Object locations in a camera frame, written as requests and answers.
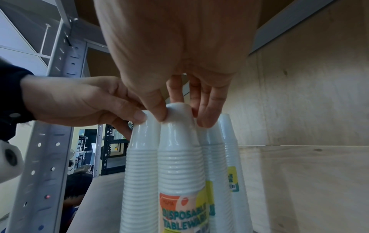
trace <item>black hair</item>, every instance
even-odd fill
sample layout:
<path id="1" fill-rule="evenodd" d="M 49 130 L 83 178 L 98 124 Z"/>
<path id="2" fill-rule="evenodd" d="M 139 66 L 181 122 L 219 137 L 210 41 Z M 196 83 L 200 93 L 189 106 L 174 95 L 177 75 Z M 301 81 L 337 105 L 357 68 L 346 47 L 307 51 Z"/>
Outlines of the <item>black hair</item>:
<path id="1" fill-rule="evenodd" d="M 85 195 L 92 182 L 92 175 L 76 172 L 67 176 L 64 199 Z"/>

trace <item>white cylindrical object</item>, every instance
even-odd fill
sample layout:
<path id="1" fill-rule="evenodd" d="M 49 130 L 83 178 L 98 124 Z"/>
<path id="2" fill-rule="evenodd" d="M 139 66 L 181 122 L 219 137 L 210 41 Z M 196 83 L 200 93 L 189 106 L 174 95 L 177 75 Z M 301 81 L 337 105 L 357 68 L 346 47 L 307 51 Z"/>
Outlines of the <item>white cylindrical object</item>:
<path id="1" fill-rule="evenodd" d="M 18 147 L 0 140 L 0 183 L 19 176 L 23 168 L 24 161 Z"/>
<path id="2" fill-rule="evenodd" d="M 167 107 L 158 149 L 159 232 L 208 232 L 204 161 L 191 107 Z"/>
<path id="3" fill-rule="evenodd" d="M 251 222 L 241 158 L 231 118 L 228 114 L 221 114 L 218 119 L 218 123 L 225 145 L 229 188 L 232 195 L 236 233 L 252 233 L 253 224 Z"/>
<path id="4" fill-rule="evenodd" d="M 197 135 L 204 157 L 210 233 L 235 233 L 227 161 L 218 123 L 210 129 L 197 127 Z"/>
<path id="5" fill-rule="evenodd" d="M 135 125 L 127 149 L 120 233 L 158 233 L 160 124 L 149 111 Z"/>

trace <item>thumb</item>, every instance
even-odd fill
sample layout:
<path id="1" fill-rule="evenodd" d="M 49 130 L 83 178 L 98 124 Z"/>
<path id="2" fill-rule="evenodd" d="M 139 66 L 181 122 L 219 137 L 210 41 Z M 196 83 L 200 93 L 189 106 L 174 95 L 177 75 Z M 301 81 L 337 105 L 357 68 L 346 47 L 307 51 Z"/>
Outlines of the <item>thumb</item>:
<path id="1" fill-rule="evenodd" d="M 155 116 L 158 122 L 165 120 L 168 110 L 160 90 L 137 95 L 141 99 L 142 104 Z"/>
<path id="2" fill-rule="evenodd" d="M 92 106 L 109 111 L 119 118 L 140 124 L 146 121 L 146 114 L 128 100 L 113 96 L 102 90 L 95 96 Z"/>

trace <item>hand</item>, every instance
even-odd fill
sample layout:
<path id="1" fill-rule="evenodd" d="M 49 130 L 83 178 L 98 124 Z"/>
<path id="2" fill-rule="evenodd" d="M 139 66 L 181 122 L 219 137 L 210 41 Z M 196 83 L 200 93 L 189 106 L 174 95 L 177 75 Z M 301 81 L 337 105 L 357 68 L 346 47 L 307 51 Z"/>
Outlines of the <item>hand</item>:
<path id="1" fill-rule="evenodd" d="M 127 139 L 128 121 L 142 123 L 138 97 L 120 78 L 50 78 L 27 76 L 21 81 L 26 108 L 39 120 L 65 126 L 111 124 Z"/>
<path id="2" fill-rule="evenodd" d="M 111 55 L 124 84 L 158 121 L 167 114 L 159 88 L 183 102 L 187 73 L 193 114 L 203 127 L 217 121 L 232 77 L 244 64 L 261 1 L 95 0 Z"/>

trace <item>product label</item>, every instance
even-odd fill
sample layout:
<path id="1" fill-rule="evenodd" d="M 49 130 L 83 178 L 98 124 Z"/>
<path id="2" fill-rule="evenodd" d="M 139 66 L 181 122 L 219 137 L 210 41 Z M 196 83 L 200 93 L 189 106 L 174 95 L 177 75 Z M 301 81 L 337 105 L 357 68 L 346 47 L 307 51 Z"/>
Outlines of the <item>product label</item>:
<path id="1" fill-rule="evenodd" d="M 207 233 L 208 222 L 206 187 L 192 195 L 160 193 L 160 233 Z"/>
<path id="2" fill-rule="evenodd" d="M 210 206 L 209 215 L 215 216 L 214 189 L 212 181 L 206 181 L 206 193 L 208 195 L 208 203 Z"/>
<path id="3" fill-rule="evenodd" d="M 229 189 L 231 192 L 239 192 L 237 169 L 235 166 L 228 167 Z"/>

